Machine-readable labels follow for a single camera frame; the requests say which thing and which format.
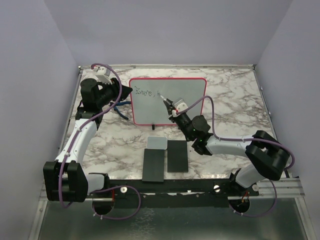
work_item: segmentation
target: lavender wall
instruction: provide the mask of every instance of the lavender wall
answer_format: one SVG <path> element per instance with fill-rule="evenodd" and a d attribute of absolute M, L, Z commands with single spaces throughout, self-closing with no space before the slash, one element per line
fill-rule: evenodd
<path fill-rule="evenodd" d="M 320 1 L 294 0 L 257 65 L 275 131 L 296 155 L 305 201 L 320 238 Z"/>
<path fill-rule="evenodd" d="M 292 0 L 44 0 L 80 65 L 257 64 Z"/>
<path fill-rule="evenodd" d="M 27 239 L 78 68 L 42 0 L 0 7 L 0 239 Z"/>

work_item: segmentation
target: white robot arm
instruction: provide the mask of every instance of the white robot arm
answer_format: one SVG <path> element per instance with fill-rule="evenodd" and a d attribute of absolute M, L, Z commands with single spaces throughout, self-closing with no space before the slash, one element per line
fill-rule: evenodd
<path fill-rule="evenodd" d="M 163 96 L 161 98 L 167 108 L 168 118 L 178 125 L 187 141 L 194 141 L 192 147 L 197 153 L 237 155 L 250 159 L 251 164 L 239 169 L 233 176 L 235 186 L 247 189 L 266 178 L 275 181 L 280 179 L 290 154 L 279 147 L 279 142 L 268 133 L 258 130 L 248 136 L 217 137 L 209 133 L 211 127 L 203 115 L 195 116 L 192 120 L 188 117 L 185 112 L 188 106 L 182 98 L 175 102 Z"/>

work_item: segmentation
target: marble tabletop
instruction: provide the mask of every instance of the marble tabletop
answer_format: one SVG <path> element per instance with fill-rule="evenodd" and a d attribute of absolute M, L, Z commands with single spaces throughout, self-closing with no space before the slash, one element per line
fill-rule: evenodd
<path fill-rule="evenodd" d="M 219 136 L 244 136 L 264 130 L 272 135 L 271 125 L 251 69 L 199 68 L 199 69 L 114 69 L 122 84 L 128 86 L 131 78 L 142 77 L 195 77 L 207 80 L 206 95 L 210 95 L 215 107 L 215 130 Z M 82 78 L 95 78 L 90 69 L 83 70 Z M 78 90 L 68 128 L 70 136 L 77 106 L 81 100 Z M 121 118 L 114 110 L 103 116 L 102 123 L 85 153 L 82 167 L 85 173 L 108 173 L 111 179 L 141 179 L 144 149 L 148 136 L 165 136 L 169 140 L 184 140 L 176 126 L 137 126 L 133 123 L 130 105 L 119 110 L 129 117 Z M 211 104 L 204 101 L 202 114 L 211 126 Z M 199 155 L 188 142 L 189 172 L 168 173 L 167 158 L 164 164 L 164 179 L 228 178 L 230 172 L 247 166 L 246 157 L 217 154 Z"/>

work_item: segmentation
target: marker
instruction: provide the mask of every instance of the marker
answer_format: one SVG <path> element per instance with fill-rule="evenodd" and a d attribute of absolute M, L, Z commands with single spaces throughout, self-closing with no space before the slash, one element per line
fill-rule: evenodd
<path fill-rule="evenodd" d="M 160 98 L 162 98 L 163 101 L 167 101 L 167 99 L 166 99 L 164 96 L 162 96 L 162 95 L 160 95 Z"/>

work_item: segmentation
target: screw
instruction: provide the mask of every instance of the screw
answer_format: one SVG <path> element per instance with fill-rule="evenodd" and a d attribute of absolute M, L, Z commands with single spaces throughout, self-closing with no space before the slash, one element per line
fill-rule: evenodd
<path fill-rule="evenodd" d="M 214 185 L 213 190 L 214 190 L 216 193 L 219 193 L 221 189 L 220 189 L 220 186 L 219 186 L 219 185 Z"/>
<path fill-rule="evenodd" d="M 255 192 L 259 191 L 259 186 L 257 184 L 252 185 L 252 190 Z"/>

